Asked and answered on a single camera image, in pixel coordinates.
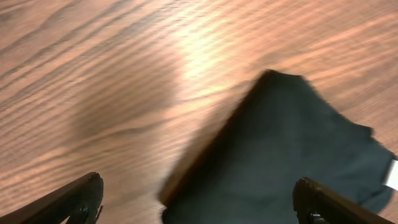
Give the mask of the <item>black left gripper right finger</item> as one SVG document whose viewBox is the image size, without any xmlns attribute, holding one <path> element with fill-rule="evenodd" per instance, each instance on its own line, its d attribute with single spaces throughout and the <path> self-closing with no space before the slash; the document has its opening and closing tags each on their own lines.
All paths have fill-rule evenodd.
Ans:
<svg viewBox="0 0 398 224">
<path fill-rule="evenodd" d="M 308 177 L 296 182 L 292 196 L 300 224 L 394 224 Z"/>
</svg>

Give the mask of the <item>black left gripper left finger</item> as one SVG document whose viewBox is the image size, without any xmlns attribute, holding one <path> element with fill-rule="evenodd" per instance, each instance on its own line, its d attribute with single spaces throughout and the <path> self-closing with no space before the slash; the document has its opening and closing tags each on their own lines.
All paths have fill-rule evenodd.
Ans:
<svg viewBox="0 0 398 224">
<path fill-rule="evenodd" d="M 95 224 L 102 212 L 104 182 L 90 172 L 1 217 L 4 224 Z"/>
</svg>

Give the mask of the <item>black t-shirt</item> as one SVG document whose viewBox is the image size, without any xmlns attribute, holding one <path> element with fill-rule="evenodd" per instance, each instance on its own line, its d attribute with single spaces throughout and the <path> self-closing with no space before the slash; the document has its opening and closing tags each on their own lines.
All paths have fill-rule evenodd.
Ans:
<svg viewBox="0 0 398 224">
<path fill-rule="evenodd" d="M 395 155 L 298 75 L 269 70 L 172 195 L 170 224 L 297 223 L 293 189 L 308 177 L 378 213 Z"/>
</svg>

